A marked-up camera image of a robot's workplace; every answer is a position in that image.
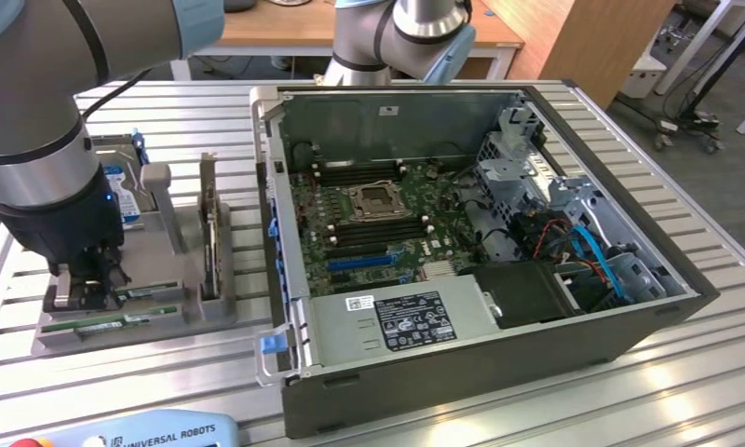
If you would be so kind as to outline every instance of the power supply label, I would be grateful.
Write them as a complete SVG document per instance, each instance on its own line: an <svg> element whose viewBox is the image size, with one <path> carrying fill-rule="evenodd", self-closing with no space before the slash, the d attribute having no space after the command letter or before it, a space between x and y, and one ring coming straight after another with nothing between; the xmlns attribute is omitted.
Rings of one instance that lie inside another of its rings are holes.
<svg viewBox="0 0 745 447"><path fill-rule="evenodd" d="M390 351L459 338L438 291L379 300L375 312Z"/></svg>

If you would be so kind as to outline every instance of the floor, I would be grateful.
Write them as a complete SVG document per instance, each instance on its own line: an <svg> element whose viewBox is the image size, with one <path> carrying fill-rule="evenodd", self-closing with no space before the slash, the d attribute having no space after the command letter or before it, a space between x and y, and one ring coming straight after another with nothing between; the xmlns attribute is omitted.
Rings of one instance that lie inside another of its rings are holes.
<svg viewBox="0 0 745 447"><path fill-rule="evenodd" d="M718 37L710 38L699 56L681 76L681 81L695 72L719 50L723 42ZM670 66L679 56L679 51L669 54L665 48L655 47L653 55ZM670 112L678 110L685 92L695 85L695 79L697 77L683 84L667 99ZM643 106L661 115L665 101L666 97L653 93L643 101ZM651 150L657 135L653 123L619 102L610 107L609 113L745 248L745 135L737 132L737 126L745 118L745 53L726 72L701 109L717 114L722 121L719 136L726 150L714 155L706 154L703 150L706 137L687 135L674 138L675 147L663 152Z"/></svg>

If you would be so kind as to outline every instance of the wooden desk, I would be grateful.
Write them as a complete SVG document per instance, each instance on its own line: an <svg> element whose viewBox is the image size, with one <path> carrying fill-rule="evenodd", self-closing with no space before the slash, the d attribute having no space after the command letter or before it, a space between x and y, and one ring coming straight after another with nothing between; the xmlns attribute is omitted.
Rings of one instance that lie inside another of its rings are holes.
<svg viewBox="0 0 745 447"><path fill-rule="evenodd" d="M478 39L471 58L491 59L487 79L504 79L524 41L488 7L472 0ZM254 9L227 14L222 40L196 52L206 56L331 56L335 41L335 5L314 0L302 7L280 7L260 0ZM187 61L172 62L174 79L191 80Z"/></svg>

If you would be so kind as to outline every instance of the cpu socket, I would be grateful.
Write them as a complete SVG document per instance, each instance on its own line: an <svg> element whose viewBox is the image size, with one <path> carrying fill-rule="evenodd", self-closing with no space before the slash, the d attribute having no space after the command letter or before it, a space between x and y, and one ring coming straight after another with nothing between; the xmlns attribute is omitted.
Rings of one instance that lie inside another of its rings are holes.
<svg viewBox="0 0 745 447"><path fill-rule="evenodd" d="M354 203L352 221L370 222L411 215L400 197L400 188L392 182L379 182L348 188Z"/></svg>

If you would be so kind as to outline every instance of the robotic arm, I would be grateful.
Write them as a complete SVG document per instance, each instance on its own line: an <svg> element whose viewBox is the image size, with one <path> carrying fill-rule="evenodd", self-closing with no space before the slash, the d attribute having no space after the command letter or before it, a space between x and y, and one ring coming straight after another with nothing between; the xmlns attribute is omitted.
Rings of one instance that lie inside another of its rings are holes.
<svg viewBox="0 0 745 447"><path fill-rule="evenodd" d="M388 65L448 82L475 41L470 14L470 0L338 0L326 82L388 83ZM74 95L187 58L223 30L222 0L0 0L0 220L54 275L68 269L58 310L108 308L131 280L119 199Z"/></svg>
<svg viewBox="0 0 745 447"><path fill-rule="evenodd" d="M428 84L462 71L475 43L471 0L338 0L326 85L386 85L395 67Z"/></svg>
<svg viewBox="0 0 745 447"><path fill-rule="evenodd" d="M222 0L0 0L0 220L54 275L67 266L64 310L104 308L130 280L119 202L74 95L187 58L223 30Z"/></svg>

